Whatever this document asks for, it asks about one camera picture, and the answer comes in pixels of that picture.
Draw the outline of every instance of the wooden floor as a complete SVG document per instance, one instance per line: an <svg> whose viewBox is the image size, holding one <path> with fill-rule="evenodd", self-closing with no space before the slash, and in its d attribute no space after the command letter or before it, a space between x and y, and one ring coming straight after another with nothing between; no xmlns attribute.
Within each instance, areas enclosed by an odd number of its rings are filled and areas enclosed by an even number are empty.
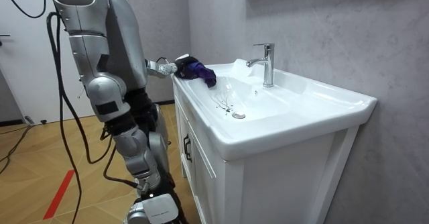
<svg viewBox="0 0 429 224"><path fill-rule="evenodd" d="M199 224L200 219L188 181L182 178L174 105L164 105L161 106L161 109L166 118L169 140L172 142L168 149L168 156L170 172L176 182L176 192L189 223ZM99 123L96 117L85 117L81 120L89 140L91 159L95 160L103 154L108 144L108 139L103 142L99 140L103 124ZM124 184L105 180L103 170L108 156L97 164L88 164L75 122L65 121L64 125L83 189L82 202L75 224L122 223L135 200L135 191ZM0 133L23 126L0 127ZM19 130L0 135L1 158L7 155L22 133L23 130ZM3 166L4 162L0 163L0 169ZM71 169L58 123L38 125L29 130L12 155L10 165L0 175L0 223L71 223L78 196L75 176L54 217L43 220L67 171ZM132 180L119 154L115 155L109 168L109 174L117 178Z"/></svg>

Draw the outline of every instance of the cabinet door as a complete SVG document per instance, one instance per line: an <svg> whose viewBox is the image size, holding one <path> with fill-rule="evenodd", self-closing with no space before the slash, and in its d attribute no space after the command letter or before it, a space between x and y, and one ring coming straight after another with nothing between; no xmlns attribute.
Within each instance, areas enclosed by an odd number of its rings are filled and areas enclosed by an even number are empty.
<svg viewBox="0 0 429 224"><path fill-rule="evenodd" d="M206 164L204 163L202 150L198 143L194 144L194 165L195 165L195 195L196 202L200 208L200 218L204 224L216 224L216 178L210 175Z"/></svg>
<svg viewBox="0 0 429 224"><path fill-rule="evenodd" d="M179 122L178 122L178 135L180 145L180 159L182 160L183 167L188 178L189 185L193 190L193 176L194 176L194 164L193 164L193 139L190 136L188 120L179 104L177 104L179 111Z"/></svg>

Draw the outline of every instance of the faucet handle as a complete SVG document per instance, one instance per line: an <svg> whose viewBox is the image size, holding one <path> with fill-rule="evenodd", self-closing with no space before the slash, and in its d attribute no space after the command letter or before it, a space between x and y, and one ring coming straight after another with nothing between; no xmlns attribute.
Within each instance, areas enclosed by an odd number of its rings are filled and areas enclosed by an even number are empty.
<svg viewBox="0 0 429 224"><path fill-rule="evenodd" d="M261 44L254 44L253 46L264 46L266 50L274 50L275 43L261 43Z"/></svg>

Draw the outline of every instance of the sink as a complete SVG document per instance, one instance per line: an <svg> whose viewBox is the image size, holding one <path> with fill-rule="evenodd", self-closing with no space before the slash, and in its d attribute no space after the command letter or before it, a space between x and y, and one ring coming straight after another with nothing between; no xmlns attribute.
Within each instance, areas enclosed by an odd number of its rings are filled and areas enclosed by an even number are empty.
<svg viewBox="0 0 429 224"><path fill-rule="evenodd" d="M287 113L289 109L287 102L257 85L247 83L246 79L219 76L216 86L210 89L202 80L191 80L189 87L198 96L204 110L221 121L255 121ZM243 113L245 117L236 119L233 113Z"/></svg>
<svg viewBox="0 0 429 224"><path fill-rule="evenodd" d="M207 67L217 75L213 88L199 78L173 79L224 160L359 126L368 120L377 102L373 97L281 70L274 71L274 87L265 88L263 66L248 68L241 59ZM245 117L234 118L236 112Z"/></svg>

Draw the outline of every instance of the black handle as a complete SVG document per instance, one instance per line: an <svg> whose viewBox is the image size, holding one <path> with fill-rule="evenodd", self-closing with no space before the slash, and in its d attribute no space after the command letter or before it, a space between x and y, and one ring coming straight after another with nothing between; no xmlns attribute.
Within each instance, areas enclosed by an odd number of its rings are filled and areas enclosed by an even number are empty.
<svg viewBox="0 0 429 224"><path fill-rule="evenodd" d="M185 151L186 159L189 160L192 163L192 158L190 157L190 153L188 152L188 145L190 144L189 135L186 134L186 137L183 139L183 148Z"/></svg>
<svg viewBox="0 0 429 224"><path fill-rule="evenodd" d="M11 35L0 35L0 37L11 37Z"/></svg>

